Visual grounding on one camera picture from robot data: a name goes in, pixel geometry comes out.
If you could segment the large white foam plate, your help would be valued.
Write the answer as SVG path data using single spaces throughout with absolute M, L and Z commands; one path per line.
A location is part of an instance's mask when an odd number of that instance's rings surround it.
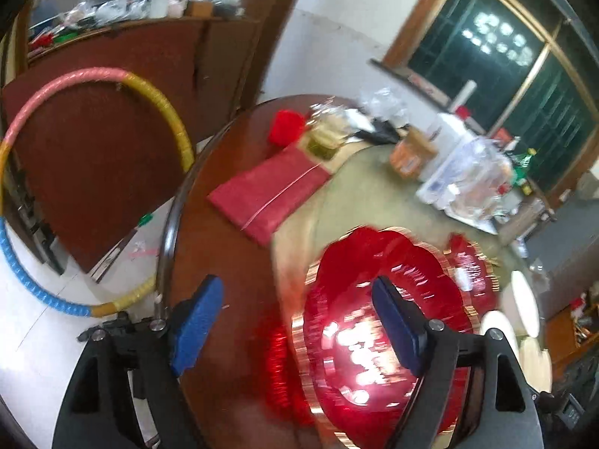
M 504 335 L 504 338 L 508 341 L 512 351 L 517 360 L 519 357 L 519 346 L 516 338 L 516 333 L 513 329 L 512 323 L 509 319 L 499 310 L 491 310 L 482 316 L 480 322 L 479 333 L 484 336 L 489 330 L 499 330 Z

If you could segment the white foam bowl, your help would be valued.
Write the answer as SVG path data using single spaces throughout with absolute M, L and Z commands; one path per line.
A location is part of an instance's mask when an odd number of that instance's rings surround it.
M 517 336 L 538 338 L 541 321 L 537 300 L 521 271 L 511 273 L 509 285 L 502 291 L 502 309 Z

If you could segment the small red glass plate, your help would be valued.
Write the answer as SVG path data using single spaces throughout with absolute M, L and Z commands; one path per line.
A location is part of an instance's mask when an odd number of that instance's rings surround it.
M 452 232 L 444 250 L 454 280 L 479 317 L 498 307 L 499 279 L 476 242 Z

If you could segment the large red glass plate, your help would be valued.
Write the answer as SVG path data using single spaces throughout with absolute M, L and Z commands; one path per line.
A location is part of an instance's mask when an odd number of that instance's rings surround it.
M 345 448 L 384 447 L 417 384 L 375 313 L 372 283 L 380 276 L 427 317 L 459 333 L 479 329 L 449 260 L 409 230 L 361 226 L 327 245 L 308 268 L 292 331 L 312 416 Z

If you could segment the large beige plastic bowl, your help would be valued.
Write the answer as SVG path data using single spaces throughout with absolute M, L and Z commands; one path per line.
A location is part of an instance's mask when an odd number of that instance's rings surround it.
M 551 392 L 552 363 L 548 350 L 527 336 L 519 346 L 519 363 L 527 383 L 538 392 Z

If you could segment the multicolour hula hoop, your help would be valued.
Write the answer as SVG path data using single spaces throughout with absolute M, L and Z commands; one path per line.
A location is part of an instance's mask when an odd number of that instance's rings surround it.
M 23 103 L 1 141 L 20 145 L 44 218 L 84 270 L 174 195 L 194 146 L 148 80 L 120 68 L 67 72 Z

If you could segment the stainless steel thermos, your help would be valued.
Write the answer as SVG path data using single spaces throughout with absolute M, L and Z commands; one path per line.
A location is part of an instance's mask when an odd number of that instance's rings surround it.
M 521 237 L 530 228 L 541 221 L 555 221 L 555 211 L 549 205 L 544 196 L 527 197 L 520 204 L 515 216 L 511 216 L 508 222 L 498 229 L 498 239 L 501 246 L 508 246 L 517 238 Z

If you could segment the grey refrigerator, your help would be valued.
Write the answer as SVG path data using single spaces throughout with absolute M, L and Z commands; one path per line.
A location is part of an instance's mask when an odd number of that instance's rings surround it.
M 571 197 L 526 245 L 530 260 L 539 260 L 549 279 L 546 290 L 537 289 L 548 319 L 598 281 L 598 200 Z

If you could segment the clear glass pitcher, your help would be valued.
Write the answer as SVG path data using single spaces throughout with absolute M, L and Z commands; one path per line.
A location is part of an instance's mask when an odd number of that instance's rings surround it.
M 489 219 L 512 187 L 512 161 L 492 140 L 479 137 L 462 147 L 456 164 L 459 168 L 448 186 L 454 197 L 450 210 L 471 220 Z

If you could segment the green plastic bottle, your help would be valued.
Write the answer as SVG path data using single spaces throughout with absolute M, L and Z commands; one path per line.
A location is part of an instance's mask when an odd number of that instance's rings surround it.
M 526 152 L 512 154 L 510 156 L 514 169 L 514 176 L 512 180 L 513 186 L 519 186 L 524 180 L 526 180 L 531 161 L 536 154 L 537 152 L 534 148 L 528 148 Z

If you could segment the dark wooden sideboard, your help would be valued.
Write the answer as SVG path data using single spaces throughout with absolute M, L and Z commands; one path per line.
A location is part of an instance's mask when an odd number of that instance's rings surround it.
M 192 143 L 238 106 L 257 23 L 182 18 L 122 24 L 35 59 L 4 89 L 9 119 L 51 80 L 89 67 L 132 72 L 158 88 Z M 113 83 L 62 90 L 27 120 L 13 148 L 40 214 L 81 270 L 91 270 L 174 195 L 184 173 L 174 135 L 154 105 Z

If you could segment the red fabric pouch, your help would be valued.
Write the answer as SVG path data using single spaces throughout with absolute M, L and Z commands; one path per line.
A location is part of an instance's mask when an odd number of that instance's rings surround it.
M 221 184 L 208 200 L 246 236 L 267 246 L 281 223 L 330 177 L 320 163 L 288 146 Z

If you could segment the amber jar with lid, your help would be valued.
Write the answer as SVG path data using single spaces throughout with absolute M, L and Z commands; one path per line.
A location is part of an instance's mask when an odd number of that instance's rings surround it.
M 424 132 L 409 127 L 407 134 L 393 149 L 390 164 L 399 176 L 418 178 L 421 170 L 438 154 L 438 148 Z

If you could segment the white lotion bottle red cap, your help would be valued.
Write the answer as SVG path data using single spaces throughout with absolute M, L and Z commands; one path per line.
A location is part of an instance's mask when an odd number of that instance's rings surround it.
M 474 135 L 466 128 L 463 117 L 457 115 L 457 110 L 469 100 L 476 88 L 477 83 L 468 80 L 450 101 L 448 110 L 437 114 L 434 122 L 426 131 L 429 141 L 435 146 L 438 154 L 425 164 L 419 176 L 420 181 L 428 180 L 460 144 L 474 138 Z

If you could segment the clear cup with tea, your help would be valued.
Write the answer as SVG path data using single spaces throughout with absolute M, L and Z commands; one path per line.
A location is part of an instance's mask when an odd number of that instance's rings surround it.
M 310 130 L 307 149 L 312 155 L 325 161 L 331 160 L 353 134 L 343 107 L 317 110 L 308 124 Z

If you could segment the red plastic cup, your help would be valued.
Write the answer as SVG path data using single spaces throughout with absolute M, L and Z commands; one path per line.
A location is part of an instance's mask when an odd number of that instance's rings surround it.
M 278 110 L 268 134 L 268 142 L 277 147 L 286 147 L 301 138 L 305 133 L 305 116 L 295 110 Z

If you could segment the window with green grille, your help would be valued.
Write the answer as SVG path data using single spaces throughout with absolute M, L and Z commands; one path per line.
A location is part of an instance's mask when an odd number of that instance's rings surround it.
M 598 46 L 568 0 L 417 0 L 382 66 L 444 109 L 475 82 L 468 125 L 534 149 L 555 207 L 598 158 Z

